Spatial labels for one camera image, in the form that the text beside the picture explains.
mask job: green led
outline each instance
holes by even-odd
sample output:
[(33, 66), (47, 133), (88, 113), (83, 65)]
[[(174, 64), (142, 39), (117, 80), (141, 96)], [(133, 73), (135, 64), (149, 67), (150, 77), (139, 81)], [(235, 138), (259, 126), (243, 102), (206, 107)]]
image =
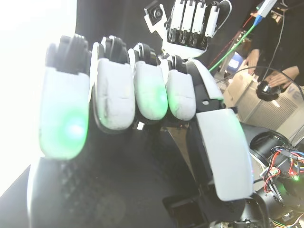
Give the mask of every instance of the green led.
[(53, 116), (53, 120), (40, 129), (41, 149), (51, 158), (72, 159), (86, 142), (88, 114), (70, 110)]
[(300, 180), (300, 177), (299, 177), (298, 175), (295, 175), (295, 176), (293, 176), (293, 179), (294, 179), (295, 181), (299, 181), (299, 180)]

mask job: textured black panel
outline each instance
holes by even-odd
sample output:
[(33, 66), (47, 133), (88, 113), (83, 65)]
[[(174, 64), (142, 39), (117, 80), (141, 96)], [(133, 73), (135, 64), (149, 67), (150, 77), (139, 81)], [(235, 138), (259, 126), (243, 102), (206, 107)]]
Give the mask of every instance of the textured black panel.
[(168, 132), (106, 135), (90, 124), (85, 148), (71, 161), (32, 164), (32, 228), (172, 227), (162, 200), (197, 194)]

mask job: red wire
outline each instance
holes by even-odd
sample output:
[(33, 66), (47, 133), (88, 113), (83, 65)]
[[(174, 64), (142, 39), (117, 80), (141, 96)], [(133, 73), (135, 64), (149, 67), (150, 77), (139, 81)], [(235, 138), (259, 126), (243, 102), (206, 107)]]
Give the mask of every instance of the red wire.
[(268, 191), (268, 190), (266, 189), (266, 187), (267, 187), (267, 182), (269, 181), (270, 178), (275, 177), (275, 176), (279, 175), (280, 173), (281, 173), (281, 171), (279, 170), (278, 173), (276, 173), (276, 174), (274, 174), (274, 175), (271, 175), (270, 177), (267, 178), (267, 180), (265, 181), (265, 184), (264, 184), (264, 192), (271, 192), (271, 191)]
[[(246, 26), (246, 24), (250, 21), (250, 19), (252, 19), (252, 17), (253, 17), (253, 15), (251, 15), (250, 18), (245, 22), (245, 24), (243, 25), (243, 28), (244, 28), (244, 27)], [(220, 56), (220, 54), (223, 53), (223, 51), (232, 43), (232, 41), (233, 41), (236, 37), (238, 37), (238, 32), (237, 32), (236, 35), (229, 41), (229, 43), (227, 43), (226, 46), (224, 46), (224, 48), (223, 48), (223, 49), (220, 51), (220, 53), (212, 60), (212, 62), (209, 64), (209, 66), (208, 66), (207, 68), (211, 67), (211, 65), (214, 63), (214, 61), (218, 59), (218, 57)]]

